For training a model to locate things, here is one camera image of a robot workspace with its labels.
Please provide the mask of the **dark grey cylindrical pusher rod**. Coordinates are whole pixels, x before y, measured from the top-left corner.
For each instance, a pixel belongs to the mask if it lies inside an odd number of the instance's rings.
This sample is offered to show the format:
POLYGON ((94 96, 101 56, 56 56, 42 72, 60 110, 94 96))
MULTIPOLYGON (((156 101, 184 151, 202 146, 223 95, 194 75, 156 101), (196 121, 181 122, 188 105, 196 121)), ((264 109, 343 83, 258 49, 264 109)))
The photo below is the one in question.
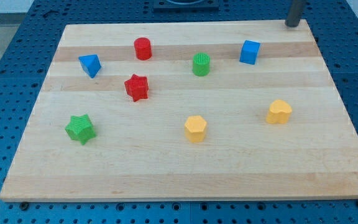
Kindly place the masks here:
POLYGON ((298 27, 306 0, 293 0, 288 10, 287 18, 285 19, 285 25, 287 27, 298 27))

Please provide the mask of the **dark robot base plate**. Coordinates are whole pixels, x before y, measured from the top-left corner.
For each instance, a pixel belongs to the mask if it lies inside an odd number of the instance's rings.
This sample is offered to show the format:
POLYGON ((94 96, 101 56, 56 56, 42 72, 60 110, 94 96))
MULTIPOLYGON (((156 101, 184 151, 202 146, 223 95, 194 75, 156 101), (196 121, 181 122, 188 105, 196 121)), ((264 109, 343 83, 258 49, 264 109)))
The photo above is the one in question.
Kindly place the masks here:
POLYGON ((218 10, 220 0, 152 0, 154 11, 218 10))

